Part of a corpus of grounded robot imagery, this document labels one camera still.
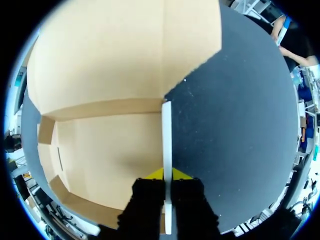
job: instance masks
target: cardboard box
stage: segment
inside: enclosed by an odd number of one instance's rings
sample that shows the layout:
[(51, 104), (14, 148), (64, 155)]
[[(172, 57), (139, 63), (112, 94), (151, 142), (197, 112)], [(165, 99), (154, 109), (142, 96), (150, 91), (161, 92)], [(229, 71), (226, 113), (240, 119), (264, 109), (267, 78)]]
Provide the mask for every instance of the cardboard box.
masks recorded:
[(164, 95), (220, 49), (218, 0), (59, 7), (40, 29), (27, 87), (42, 115), (40, 162), (61, 203), (116, 228), (136, 178), (163, 166)]

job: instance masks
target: table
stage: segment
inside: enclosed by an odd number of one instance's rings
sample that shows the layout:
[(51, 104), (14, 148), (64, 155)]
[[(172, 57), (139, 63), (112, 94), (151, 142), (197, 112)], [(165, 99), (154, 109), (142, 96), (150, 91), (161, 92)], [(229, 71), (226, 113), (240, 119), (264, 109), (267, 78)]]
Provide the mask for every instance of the table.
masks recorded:
[[(248, 18), (220, 9), (222, 50), (165, 98), (172, 102), (173, 167), (203, 181), (224, 232), (281, 194), (296, 154), (298, 113), (288, 67), (272, 39)], [(25, 157), (32, 176), (59, 203), (39, 161), (39, 121), (26, 94)], [(161, 239), (175, 239), (174, 213), (172, 221), (172, 235)]]

